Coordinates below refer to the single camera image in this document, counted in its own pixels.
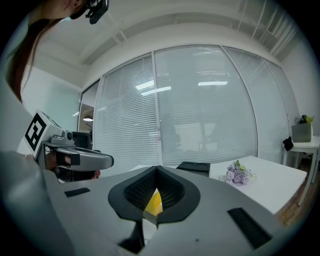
flower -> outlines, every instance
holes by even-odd
[[[248,175],[249,175],[249,177],[250,177],[250,172],[249,172],[249,170],[245,169],[245,170],[241,171],[241,172],[239,173],[239,175],[240,175],[241,179],[244,178],[244,177],[246,177],[246,176],[248,176]]]
[[[246,174],[245,176],[242,177],[241,183],[246,185],[250,181],[250,174]]]
[[[242,180],[241,176],[239,173],[235,173],[233,177],[233,183],[239,183]]]
[[[234,176],[235,176],[235,174],[232,171],[228,170],[226,172],[225,180],[227,182],[231,182],[232,183],[232,180],[233,180]]]

small plant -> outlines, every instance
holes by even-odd
[[[314,120],[314,118],[314,116],[308,116],[306,114],[303,114],[299,121],[299,124],[311,123]]]
[[[240,164],[239,160],[233,161],[226,169],[226,175],[222,176],[220,179],[228,184],[240,183],[245,185],[251,178],[256,178],[251,170]]]

glass wall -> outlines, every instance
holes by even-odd
[[[283,140],[289,137],[285,103],[263,58],[225,48],[239,71],[252,101],[258,135],[258,157],[282,163]]]
[[[257,156],[248,93],[220,47],[157,52],[155,67],[164,165]]]
[[[94,117],[94,148],[112,155],[109,176],[137,165],[159,165],[155,85],[151,56],[103,77]]]
[[[286,94],[290,84],[280,67],[220,46],[175,47],[152,56],[102,78],[94,149],[115,162],[102,176],[246,156],[282,162],[288,118],[294,119],[298,107],[288,98],[294,95]]]

white table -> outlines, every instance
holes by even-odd
[[[250,181],[247,185],[233,184],[232,186],[268,209],[272,214],[276,214],[286,205],[307,176],[305,171],[254,156],[239,158],[239,161],[255,173],[257,179]],[[219,176],[226,174],[227,167],[232,162],[233,160],[212,163],[209,178],[218,180]],[[147,166],[150,165],[137,165],[132,170]]]
[[[303,153],[312,154],[312,162],[311,162],[308,180],[306,181],[305,188],[303,190],[302,196],[298,203],[298,205],[301,206],[306,197],[310,184],[311,183],[313,184],[316,179],[318,162],[320,161],[320,136],[313,136],[311,139],[311,142],[293,142],[293,148],[290,149],[289,152],[303,152]],[[289,152],[284,150],[284,153],[283,153],[284,166],[287,165]],[[298,159],[299,157],[297,155],[295,158],[294,168],[298,168]]]

ceiling light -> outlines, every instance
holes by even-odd
[[[216,72],[216,71],[197,71],[198,74],[205,75],[225,75],[225,72]]]
[[[144,89],[147,87],[153,87],[153,86],[154,86],[154,81],[152,80],[152,81],[137,85],[135,88],[137,88],[138,90],[141,90],[141,89]]]
[[[146,96],[146,95],[149,95],[149,94],[154,94],[156,91],[157,92],[163,92],[163,91],[167,91],[167,90],[171,90],[171,86],[159,88],[159,89],[156,89],[156,90],[148,90],[148,91],[142,92],[141,95],[142,96]]]
[[[86,121],[86,122],[92,122],[94,119],[91,115],[86,115],[84,118],[83,118],[83,121]]]
[[[227,81],[199,82],[198,86],[225,86]]]

